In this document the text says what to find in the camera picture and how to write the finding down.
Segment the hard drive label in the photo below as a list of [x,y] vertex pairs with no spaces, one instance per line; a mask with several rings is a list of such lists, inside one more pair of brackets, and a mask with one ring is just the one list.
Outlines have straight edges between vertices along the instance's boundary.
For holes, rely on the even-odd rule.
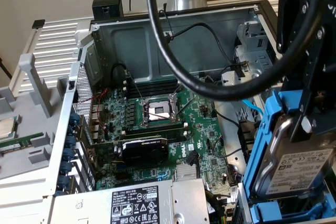
[[333,149],[282,156],[266,194],[308,189]]
[[159,187],[112,193],[111,224],[159,224]]

